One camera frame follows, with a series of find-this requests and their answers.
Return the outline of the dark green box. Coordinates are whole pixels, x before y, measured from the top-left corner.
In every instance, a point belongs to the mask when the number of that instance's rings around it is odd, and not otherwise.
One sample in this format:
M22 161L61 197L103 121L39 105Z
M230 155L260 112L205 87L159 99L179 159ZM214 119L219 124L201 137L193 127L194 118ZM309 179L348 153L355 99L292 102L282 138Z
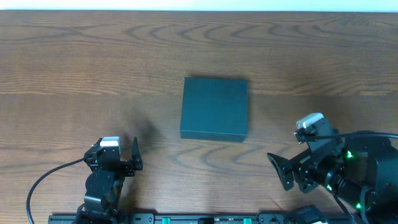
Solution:
M186 77L180 137L243 142L248 135L246 80Z

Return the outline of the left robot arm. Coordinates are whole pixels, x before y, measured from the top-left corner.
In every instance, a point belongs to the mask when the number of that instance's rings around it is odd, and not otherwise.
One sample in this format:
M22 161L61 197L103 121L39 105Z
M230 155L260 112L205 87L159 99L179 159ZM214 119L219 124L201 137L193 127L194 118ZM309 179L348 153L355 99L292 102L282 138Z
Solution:
M85 182L84 203L78 207L74 223L120 223L126 219L118 212L126 177L143 169L137 139L132 142L131 158L121 160L118 136L103 137L85 152L84 162L91 170Z

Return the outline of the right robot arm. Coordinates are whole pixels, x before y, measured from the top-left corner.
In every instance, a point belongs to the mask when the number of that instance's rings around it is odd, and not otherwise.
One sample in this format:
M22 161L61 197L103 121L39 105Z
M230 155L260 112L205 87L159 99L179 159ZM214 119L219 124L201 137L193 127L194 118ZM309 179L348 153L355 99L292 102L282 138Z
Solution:
M295 136L307 150L291 159L267 155L288 191L307 194L322 186L351 223L397 223L397 148L395 134L300 128Z

